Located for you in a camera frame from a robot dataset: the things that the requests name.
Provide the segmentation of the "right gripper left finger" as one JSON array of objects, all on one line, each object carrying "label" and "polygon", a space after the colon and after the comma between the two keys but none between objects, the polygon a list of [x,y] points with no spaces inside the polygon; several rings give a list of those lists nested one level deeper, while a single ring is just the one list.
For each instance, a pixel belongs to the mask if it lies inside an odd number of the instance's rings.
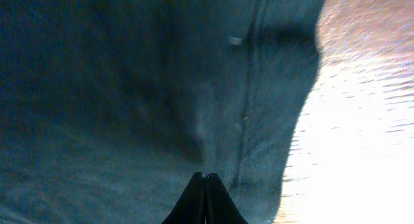
[{"label": "right gripper left finger", "polygon": [[162,224],[205,224],[206,180],[194,173],[183,193]]}]

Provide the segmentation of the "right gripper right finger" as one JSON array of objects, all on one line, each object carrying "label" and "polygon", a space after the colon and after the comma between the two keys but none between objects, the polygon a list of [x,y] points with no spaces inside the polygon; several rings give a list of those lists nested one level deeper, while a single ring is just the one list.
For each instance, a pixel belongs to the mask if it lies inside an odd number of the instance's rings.
[{"label": "right gripper right finger", "polygon": [[217,174],[205,177],[206,224],[247,224]]}]

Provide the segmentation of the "dark teal t-shirt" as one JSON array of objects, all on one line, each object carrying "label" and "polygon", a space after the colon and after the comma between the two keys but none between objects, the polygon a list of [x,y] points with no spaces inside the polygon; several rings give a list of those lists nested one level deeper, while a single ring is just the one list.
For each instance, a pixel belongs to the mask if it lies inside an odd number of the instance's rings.
[{"label": "dark teal t-shirt", "polygon": [[195,172],[272,223],[325,0],[1,0],[1,222],[160,223]]}]

